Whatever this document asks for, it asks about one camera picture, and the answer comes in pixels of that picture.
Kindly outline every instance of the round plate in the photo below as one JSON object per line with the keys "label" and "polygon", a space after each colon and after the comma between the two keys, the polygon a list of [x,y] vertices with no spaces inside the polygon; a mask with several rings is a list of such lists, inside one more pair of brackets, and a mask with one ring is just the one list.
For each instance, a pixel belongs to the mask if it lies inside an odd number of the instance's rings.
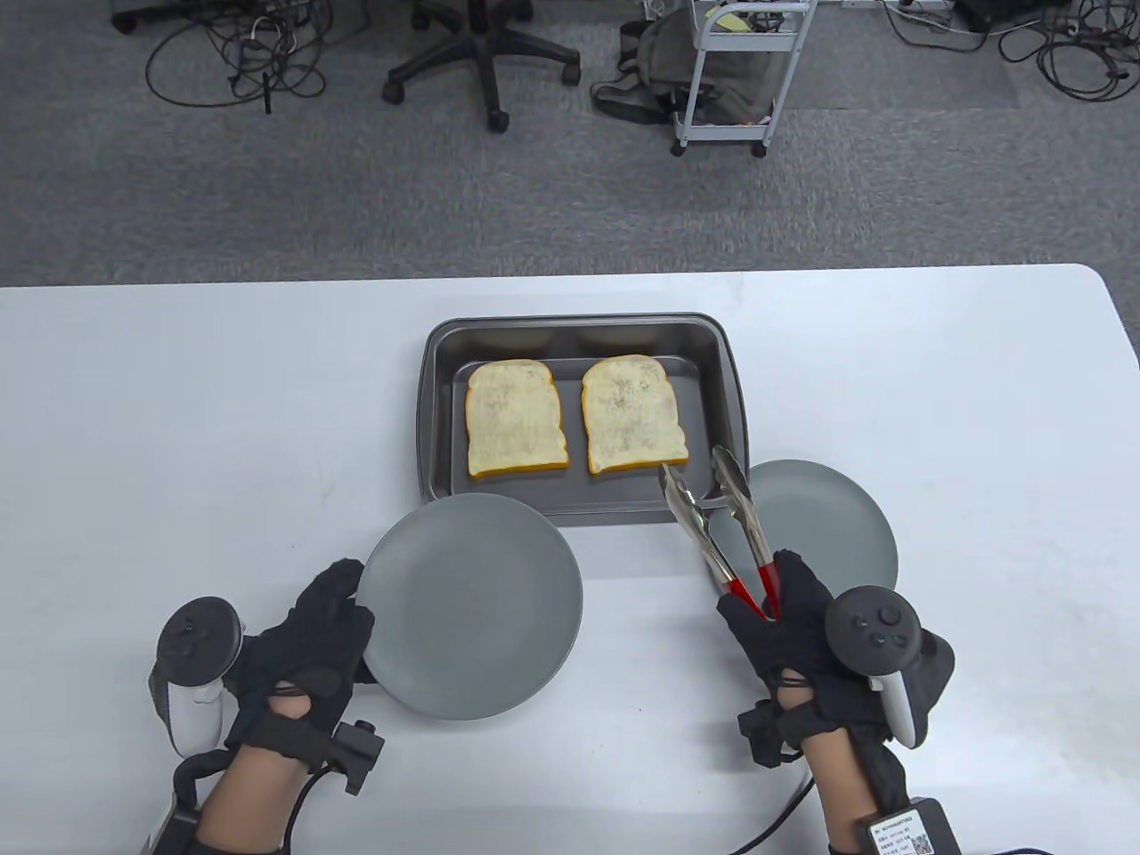
{"label": "round plate", "polygon": [[471,492],[405,516],[373,549],[357,602],[376,616],[364,660],[435,718],[486,718],[553,677],[578,635],[581,573],[545,516]]}
{"label": "round plate", "polygon": [[[833,596],[858,585],[895,587],[898,549],[890,523],[847,475],[809,461],[768,461],[752,466],[748,486],[768,546],[798,552]],[[709,531],[748,589],[763,596],[743,529],[719,510]]]}

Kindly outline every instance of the bread slice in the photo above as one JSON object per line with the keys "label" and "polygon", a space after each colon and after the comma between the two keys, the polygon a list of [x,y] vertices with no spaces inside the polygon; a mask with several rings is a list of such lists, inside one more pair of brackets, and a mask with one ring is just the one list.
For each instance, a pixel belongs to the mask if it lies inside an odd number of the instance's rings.
{"label": "bread slice", "polygon": [[677,396],[661,364],[646,356],[603,359],[581,378],[589,471],[689,463]]}
{"label": "bread slice", "polygon": [[481,365],[467,382],[467,472],[565,469],[562,401],[551,369],[534,359]]}

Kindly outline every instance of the wrist strap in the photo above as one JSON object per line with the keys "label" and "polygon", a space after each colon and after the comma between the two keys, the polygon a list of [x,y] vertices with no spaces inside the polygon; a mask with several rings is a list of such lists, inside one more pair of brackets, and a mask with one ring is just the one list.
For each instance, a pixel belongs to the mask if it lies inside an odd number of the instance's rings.
{"label": "wrist strap", "polygon": [[838,731],[842,725],[829,722],[820,715],[812,702],[792,707],[776,719],[776,731],[789,747],[799,751],[805,739],[820,733]]}
{"label": "wrist strap", "polygon": [[895,752],[887,748],[881,730],[858,724],[848,725],[847,730],[879,813],[893,814],[909,807],[911,798],[906,795],[906,769]]}
{"label": "wrist strap", "polygon": [[309,772],[316,772],[328,757],[333,740],[303,718],[288,718],[267,711],[242,743],[301,760],[309,767]]}

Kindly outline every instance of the red tong handle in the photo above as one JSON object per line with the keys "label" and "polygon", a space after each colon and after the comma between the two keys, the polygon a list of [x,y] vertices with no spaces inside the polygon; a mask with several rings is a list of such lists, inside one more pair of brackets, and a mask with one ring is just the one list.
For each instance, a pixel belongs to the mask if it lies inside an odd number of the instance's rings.
{"label": "red tong handle", "polygon": [[776,562],[773,561],[771,564],[765,564],[760,568],[760,581],[764,583],[764,593],[768,595],[771,614],[759,606],[756,600],[752,598],[752,595],[748,593],[744,583],[740,579],[730,581],[728,591],[748,603],[752,611],[764,620],[780,620],[783,617],[783,609],[780,606],[780,573],[776,571]]}
{"label": "red tong handle", "polygon": [[775,561],[760,568],[760,581],[764,583],[764,593],[768,595],[768,609],[772,610],[772,618],[774,620],[783,619],[783,608],[780,604],[780,571],[776,570]]}
{"label": "red tong handle", "polygon": [[759,604],[757,604],[757,602],[752,600],[752,595],[748,593],[748,588],[744,587],[744,583],[742,583],[740,579],[733,579],[732,581],[730,581],[728,591],[739,596],[746,603],[748,603],[749,606],[751,606],[752,611],[755,611],[762,618],[768,620],[768,616],[765,614],[764,610],[759,606]]}

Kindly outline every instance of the baking tray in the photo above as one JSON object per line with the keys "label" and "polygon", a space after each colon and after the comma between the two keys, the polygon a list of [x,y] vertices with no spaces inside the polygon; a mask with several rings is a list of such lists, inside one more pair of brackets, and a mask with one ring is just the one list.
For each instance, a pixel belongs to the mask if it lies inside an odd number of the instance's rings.
{"label": "baking tray", "polygon": [[[656,357],[677,393],[689,446],[685,482],[702,508],[723,507],[711,449],[726,447],[748,471],[748,427],[724,329],[706,315],[579,315],[448,320],[427,336],[416,408],[416,458],[425,502],[494,492],[524,502],[560,526],[673,520],[656,467],[592,475],[581,418],[581,378],[598,359]],[[464,402],[475,368],[497,359],[539,359],[554,374],[570,467],[467,474]]]}

